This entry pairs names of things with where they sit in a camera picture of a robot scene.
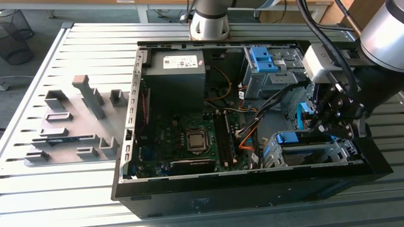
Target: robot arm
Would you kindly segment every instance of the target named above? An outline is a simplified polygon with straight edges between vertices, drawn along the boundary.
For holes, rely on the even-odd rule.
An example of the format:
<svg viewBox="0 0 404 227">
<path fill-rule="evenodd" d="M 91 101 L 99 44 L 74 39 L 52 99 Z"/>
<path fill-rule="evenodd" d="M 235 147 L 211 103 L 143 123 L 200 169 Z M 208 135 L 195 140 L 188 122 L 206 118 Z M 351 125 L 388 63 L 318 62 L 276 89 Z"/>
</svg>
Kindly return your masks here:
<svg viewBox="0 0 404 227">
<path fill-rule="evenodd" d="M 191 22 L 191 37 L 194 40 L 224 40 L 228 38 L 230 25 L 228 8 L 270 7 L 279 0 L 195 0 L 195 15 Z"/>
<path fill-rule="evenodd" d="M 366 119 L 404 88 L 404 0 L 388 0 L 355 46 L 339 46 L 352 69 L 356 89 L 322 44 L 314 44 L 304 66 L 315 86 L 310 128 L 346 139 L 371 136 Z"/>
</svg>

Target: wastebasket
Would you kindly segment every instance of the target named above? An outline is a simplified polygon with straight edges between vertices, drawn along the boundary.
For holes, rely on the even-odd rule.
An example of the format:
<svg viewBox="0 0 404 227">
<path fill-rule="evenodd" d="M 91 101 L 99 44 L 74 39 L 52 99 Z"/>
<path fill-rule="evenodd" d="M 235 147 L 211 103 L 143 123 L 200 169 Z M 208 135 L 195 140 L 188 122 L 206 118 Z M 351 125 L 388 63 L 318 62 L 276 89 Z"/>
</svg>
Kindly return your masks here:
<svg viewBox="0 0 404 227">
<path fill-rule="evenodd" d="M 34 31 L 27 22 L 23 11 L 19 9 L 0 9 L 0 23 L 7 22 L 16 25 L 24 39 L 34 36 Z"/>
<path fill-rule="evenodd" d="M 0 22 L 0 57 L 11 65 L 20 65 L 34 57 L 16 25 L 7 22 Z"/>
</svg>

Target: green circuit board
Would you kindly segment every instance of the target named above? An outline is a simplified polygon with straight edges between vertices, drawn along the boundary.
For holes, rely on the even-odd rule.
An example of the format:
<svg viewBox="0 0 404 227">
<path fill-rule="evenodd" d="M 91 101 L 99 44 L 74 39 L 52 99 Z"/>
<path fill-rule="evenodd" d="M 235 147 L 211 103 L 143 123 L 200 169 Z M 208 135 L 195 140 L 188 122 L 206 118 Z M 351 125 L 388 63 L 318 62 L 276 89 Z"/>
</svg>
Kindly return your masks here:
<svg viewBox="0 0 404 227">
<path fill-rule="evenodd" d="M 154 117 L 154 145 L 143 147 L 143 176 L 166 176 L 164 165 L 176 160 L 212 159 L 216 161 L 215 172 L 246 170 L 248 168 L 248 156 L 243 150 L 236 150 L 238 162 L 232 166 L 220 165 L 220 154 L 216 143 L 214 113 L 192 113 Z M 227 119 L 232 132 L 240 129 L 238 113 L 228 112 Z M 207 150 L 195 154 L 188 151 L 187 131 L 206 130 Z"/>
</svg>

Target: slotted metal tabletop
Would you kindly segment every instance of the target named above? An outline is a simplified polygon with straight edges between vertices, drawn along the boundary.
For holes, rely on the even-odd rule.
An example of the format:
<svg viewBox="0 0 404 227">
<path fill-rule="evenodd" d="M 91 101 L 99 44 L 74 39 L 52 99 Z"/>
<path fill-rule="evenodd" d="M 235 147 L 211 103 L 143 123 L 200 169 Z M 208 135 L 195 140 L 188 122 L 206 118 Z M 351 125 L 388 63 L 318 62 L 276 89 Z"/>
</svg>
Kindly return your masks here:
<svg viewBox="0 0 404 227">
<path fill-rule="evenodd" d="M 235 40 L 318 42 L 304 25 L 232 24 Z M 335 41 L 352 37 L 330 31 Z M 180 24 L 75 24 L 58 34 L 0 140 L 0 226 L 404 226 L 404 105 L 394 97 L 368 123 L 394 174 L 324 201 L 140 220 L 111 197 L 115 162 L 26 167 L 31 139 L 47 111 L 44 95 L 74 75 L 103 92 L 130 91 L 139 41 L 188 40 Z"/>
</svg>

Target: ram slot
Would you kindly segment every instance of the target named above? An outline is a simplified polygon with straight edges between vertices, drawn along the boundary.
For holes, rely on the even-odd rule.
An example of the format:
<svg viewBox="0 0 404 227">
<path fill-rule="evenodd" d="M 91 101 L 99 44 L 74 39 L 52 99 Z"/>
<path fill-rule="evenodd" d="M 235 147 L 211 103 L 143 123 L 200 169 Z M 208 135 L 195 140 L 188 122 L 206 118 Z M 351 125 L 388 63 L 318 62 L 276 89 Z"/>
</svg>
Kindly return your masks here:
<svg viewBox="0 0 404 227">
<path fill-rule="evenodd" d="M 214 114 L 214 123 L 215 123 L 215 132 L 216 132 L 216 141 L 219 148 L 219 160 L 220 165 L 227 167 L 234 164 L 235 159 L 235 144 L 234 138 L 230 131 L 230 126 L 227 122 L 226 112 L 216 112 Z"/>
</svg>

